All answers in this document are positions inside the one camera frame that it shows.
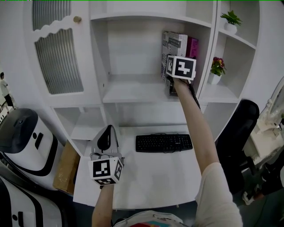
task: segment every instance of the plant pot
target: plant pot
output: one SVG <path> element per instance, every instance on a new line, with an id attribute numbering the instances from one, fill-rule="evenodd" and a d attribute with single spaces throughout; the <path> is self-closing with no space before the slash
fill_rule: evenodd
<path id="1" fill-rule="evenodd" d="M 210 73 L 208 77 L 208 83 L 209 84 L 218 84 L 218 82 L 221 79 L 221 76 L 218 76 L 216 74 Z"/>
<path id="2" fill-rule="evenodd" d="M 237 27 L 233 24 L 230 24 L 230 23 L 225 23 L 225 26 L 224 26 L 225 30 L 232 33 L 232 34 L 236 34 L 237 32 Z"/>

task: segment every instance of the computer keyboard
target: computer keyboard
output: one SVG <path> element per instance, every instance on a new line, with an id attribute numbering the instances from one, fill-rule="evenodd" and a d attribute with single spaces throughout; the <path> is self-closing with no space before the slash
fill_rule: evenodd
<path id="1" fill-rule="evenodd" d="M 188 134 L 151 134 L 136 136 L 136 151 L 172 153 L 192 149 Z"/>

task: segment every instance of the black office chair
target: black office chair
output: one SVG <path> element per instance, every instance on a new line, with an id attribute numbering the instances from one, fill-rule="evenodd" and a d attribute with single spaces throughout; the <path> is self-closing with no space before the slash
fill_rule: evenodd
<path id="1" fill-rule="evenodd" d="M 243 147 L 255 127 L 258 117 L 257 104 L 250 100 L 241 100 L 218 138 L 217 153 L 232 194 L 239 192 L 244 187 L 242 170 L 250 168 L 253 175 L 256 173 L 253 160 L 251 157 L 246 157 Z"/>

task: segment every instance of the green plant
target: green plant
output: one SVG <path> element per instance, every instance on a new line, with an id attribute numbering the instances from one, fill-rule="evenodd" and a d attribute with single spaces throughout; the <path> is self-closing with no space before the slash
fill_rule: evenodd
<path id="1" fill-rule="evenodd" d="M 232 10 L 231 12 L 228 12 L 228 14 L 222 14 L 221 18 L 225 18 L 228 23 L 230 24 L 238 24 L 241 25 L 241 20 L 238 18 L 235 14 L 234 11 Z"/>
<path id="2" fill-rule="evenodd" d="M 223 73 L 226 74 L 224 69 L 226 68 L 223 59 L 214 57 L 211 66 L 211 73 L 221 76 Z"/>

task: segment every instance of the white sleeve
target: white sleeve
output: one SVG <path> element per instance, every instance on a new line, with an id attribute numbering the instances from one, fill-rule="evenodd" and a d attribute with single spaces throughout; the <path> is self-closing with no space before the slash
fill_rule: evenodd
<path id="1" fill-rule="evenodd" d="M 197 202 L 197 226 L 243 226 L 239 209 L 233 202 L 220 163 L 212 163 L 206 167 L 195 200 Z"/>

